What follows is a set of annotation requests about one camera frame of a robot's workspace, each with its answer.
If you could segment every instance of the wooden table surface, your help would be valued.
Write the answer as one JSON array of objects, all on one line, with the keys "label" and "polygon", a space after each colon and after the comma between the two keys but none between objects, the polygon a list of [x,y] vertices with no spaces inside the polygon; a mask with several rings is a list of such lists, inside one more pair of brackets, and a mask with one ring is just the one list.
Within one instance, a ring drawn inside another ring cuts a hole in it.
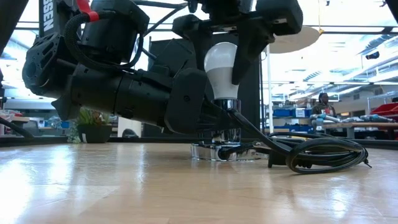
[{"label": "wooden table surface", "polygon": [[398,123],[370,123],[370,122],[357,122],[357,123],[336,123],[324,124],[324,128],[398,128]]},{"label": "wooden table surface", "polygon": [[0,223],[398,223],[398,151],[332,174],[190,158],[187,144],[0,149]]}]

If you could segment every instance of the red clip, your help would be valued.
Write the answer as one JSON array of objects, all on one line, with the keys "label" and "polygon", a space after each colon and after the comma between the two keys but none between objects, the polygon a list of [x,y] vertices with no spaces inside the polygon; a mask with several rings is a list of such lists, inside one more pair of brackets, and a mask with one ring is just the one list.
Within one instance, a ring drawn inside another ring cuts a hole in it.
[{"label": "red clip", "polygon": [[90,1],[89,0],[76,0],[79,10],[81,12],[87,13],[90,17],[90,22],[95,22],[100,19],[100,16],[97,12],[92,11],[90,8]]}]

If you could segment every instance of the green plant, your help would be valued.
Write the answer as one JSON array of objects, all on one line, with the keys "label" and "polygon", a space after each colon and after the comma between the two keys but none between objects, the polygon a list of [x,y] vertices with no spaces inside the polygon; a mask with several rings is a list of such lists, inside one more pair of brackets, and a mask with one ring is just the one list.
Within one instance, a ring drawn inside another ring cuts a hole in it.
[{"label": "green plant", "polygon": [[98,111],[82,108],[80,109],[80,114],[76,122],[77,125],[105,125],[109,123],[109,115]]},{"label": "green plant", "polygon": [[79,138],[79,131],[77,130],[77,123],[76,120],[69,121],[71,124],[69,133],[68,133],[68,142],[69,143],[74,143],[74,144],[79,144],[80,143],[80,138]]}]

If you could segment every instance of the white light bulb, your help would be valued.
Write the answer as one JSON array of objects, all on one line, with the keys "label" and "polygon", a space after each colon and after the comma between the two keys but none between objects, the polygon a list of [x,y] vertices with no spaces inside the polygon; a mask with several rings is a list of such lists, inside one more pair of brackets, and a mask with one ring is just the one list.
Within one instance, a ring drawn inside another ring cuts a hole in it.
[{"label": "white light bulb", "polygon": [[236,49],[232,43],[214,45],[206,54],[205,71],[213,87],[214,99],[237,99],[239,85],[232,84]]}]

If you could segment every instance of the workbench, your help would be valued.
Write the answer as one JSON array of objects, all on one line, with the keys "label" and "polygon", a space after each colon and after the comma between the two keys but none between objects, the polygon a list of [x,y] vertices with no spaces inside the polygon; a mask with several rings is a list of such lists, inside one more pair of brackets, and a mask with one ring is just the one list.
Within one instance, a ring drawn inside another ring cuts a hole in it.
[{"label": "workbench", "polygon": [[337,124],[324,124],[324,129],[345,128],[347,129],[347,138],[355,138],[355,128],[379,128],[386,129],[390,140],[395,139],[394,131],[398,129],[398,123],[370,123],[370,122],[357,122],[357,123],[337,123]]},{"label": "workbench", "polygon": [[[6,116],[4,116],[4,115],[0,115],[0,117],[3,119],[6,119]],[[28,123],[29,121],[30,121],[30,118],[27,118],[27,117],[14,116],[11,118],[11,123],[15,124],[16,126],[18,126],[20,128],[23,128],[24,124]]]}]

